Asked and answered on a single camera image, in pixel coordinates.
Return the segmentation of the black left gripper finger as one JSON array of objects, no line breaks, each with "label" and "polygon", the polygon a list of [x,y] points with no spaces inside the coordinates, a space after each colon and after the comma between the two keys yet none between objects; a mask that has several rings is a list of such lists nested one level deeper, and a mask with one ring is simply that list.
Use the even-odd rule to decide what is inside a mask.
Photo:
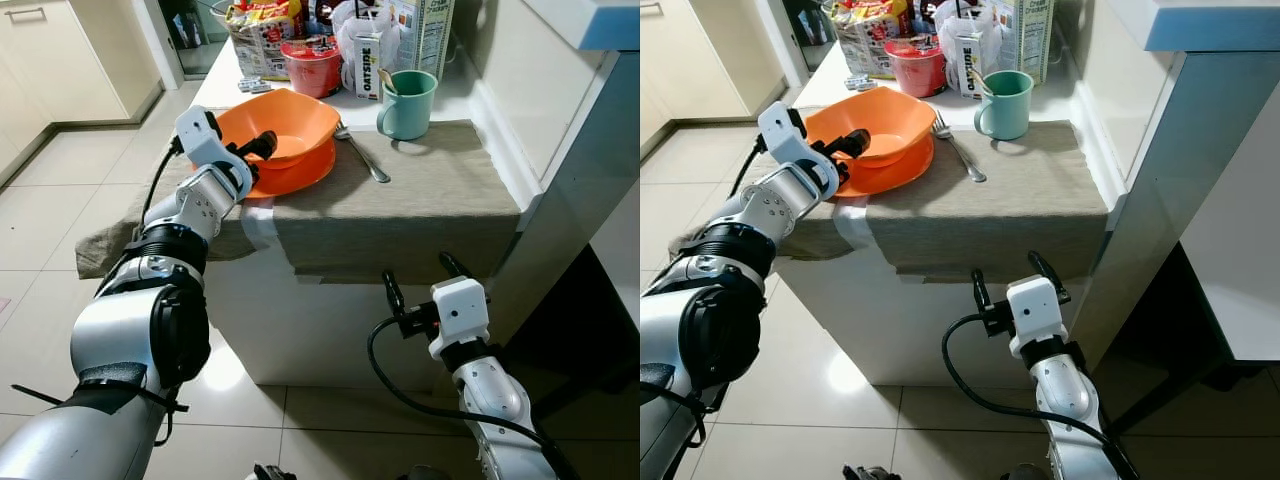
[{"label": "black left gripper finger", "polygon": [[278,138],[274,131],[264,131],[244,145],[236,147],[236,155],[246,161],[269,161],[276,151]]},{"label": "black left gripper finger", "polygon": [[826,156],[831,157],[833,161],[851,161],[861,156],[869,146],[869,131],[856,129],[826,142]]}]

